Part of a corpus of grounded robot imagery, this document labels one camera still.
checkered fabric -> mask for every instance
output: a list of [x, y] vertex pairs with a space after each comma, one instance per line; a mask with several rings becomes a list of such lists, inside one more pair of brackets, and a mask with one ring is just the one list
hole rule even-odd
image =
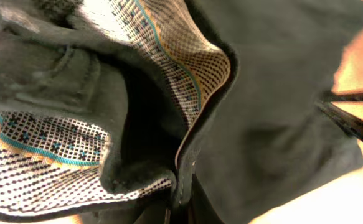
[[[227, 56], [205, 39], [182, 0], [36, 3], [51, 19], [65, 15], [75, 29], [93, 26], [157, 63], [189, 127], [230, 73]], [[99, 168], [110, 146], [110, 135], [94, 124], [0, 111], [0, 212], [42, 215], [134, 200], [170, 187], [170, 180], [161, 179], [134, 192], [106, 192]]]

